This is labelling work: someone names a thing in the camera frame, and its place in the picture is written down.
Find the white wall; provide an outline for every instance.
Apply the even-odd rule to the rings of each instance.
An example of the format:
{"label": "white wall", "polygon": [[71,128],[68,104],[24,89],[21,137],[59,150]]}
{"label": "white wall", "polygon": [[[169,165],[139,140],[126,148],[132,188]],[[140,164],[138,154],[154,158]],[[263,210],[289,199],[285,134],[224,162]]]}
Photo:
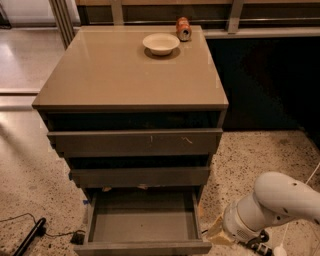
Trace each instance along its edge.
{"label": "white wall", "polygon": [[[48,0],[0,0],[12,24],[52,24],[54,16]],[[75,0],[66,0],[73,22],[79,22]]]}

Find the gray cabinet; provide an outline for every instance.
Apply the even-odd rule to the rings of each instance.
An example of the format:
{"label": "gray cabinet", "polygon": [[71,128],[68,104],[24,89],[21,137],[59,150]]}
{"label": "gray cabinet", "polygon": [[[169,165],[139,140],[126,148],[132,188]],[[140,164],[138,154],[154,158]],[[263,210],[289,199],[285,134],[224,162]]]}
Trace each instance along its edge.
{"label": "gray cabinet", "polygon": [[211,248],[197,204],[228,101],[200,27],[176,54],[150,58],[142,40],[156,32],[174,27],[82,27],[33,103],[90,202],[79,255]]}

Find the orange container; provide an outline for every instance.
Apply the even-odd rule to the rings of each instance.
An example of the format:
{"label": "orange container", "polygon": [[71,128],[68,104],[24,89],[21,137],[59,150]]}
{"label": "orange container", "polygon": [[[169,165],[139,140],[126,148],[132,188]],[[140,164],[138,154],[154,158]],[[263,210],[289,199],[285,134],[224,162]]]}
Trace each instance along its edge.
{"label": "orange container", "polygon": [[176,23],[177,36],[180,41],[188,41],[191,37],[192,30],[189,24],[189,20],[186,17],[181,17]]}

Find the terrazzo floor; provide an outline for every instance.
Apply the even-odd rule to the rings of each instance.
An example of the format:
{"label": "terrazzo floor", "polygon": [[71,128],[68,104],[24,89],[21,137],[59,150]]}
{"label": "terrazzo floor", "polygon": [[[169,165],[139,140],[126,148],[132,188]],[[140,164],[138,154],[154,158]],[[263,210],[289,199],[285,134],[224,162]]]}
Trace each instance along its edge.
{"label": "terrazzo floor", "polygon": [[[0,31],[0,87],[41,88],[63,51],[55,30]],[[86,198],[51,149],[32,101],[0,96],[0,221],[31,213],[36,220],[46,218],[51,235],[86,230]],[[224,132],[198,209],[201,229],[208,229],[230,202],[250,193],[261,173],[278,171],[305,182],[319,161],[319,150],[300,130]],[[309,185],[320,192],[320,172]],[[13,255],[33,225],[29,215],[0,222],[0,256]],[[270,247],[281,242],[284,230],[267,229]],[[25,255],[77,255],[70,239],[43,236]],[[319,226],[297,220],[289,224],[284,247],[290,256],[320,256],[319,242]],[[255,254],[238,245],[213,245],[208,256],[216,255]]]}

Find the small bowl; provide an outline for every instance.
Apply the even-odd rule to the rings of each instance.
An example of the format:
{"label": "small bowl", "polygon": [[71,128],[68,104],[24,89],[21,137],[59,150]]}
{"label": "small bowl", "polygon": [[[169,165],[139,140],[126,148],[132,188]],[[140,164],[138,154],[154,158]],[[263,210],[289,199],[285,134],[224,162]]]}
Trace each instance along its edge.
{"label": "small bowl", "polygon": [[142,43],[150,49],[152,54],[163,56],[170,54],[174,48],[177,48],[180,40],[171,34],[156,33],[146,36]]}

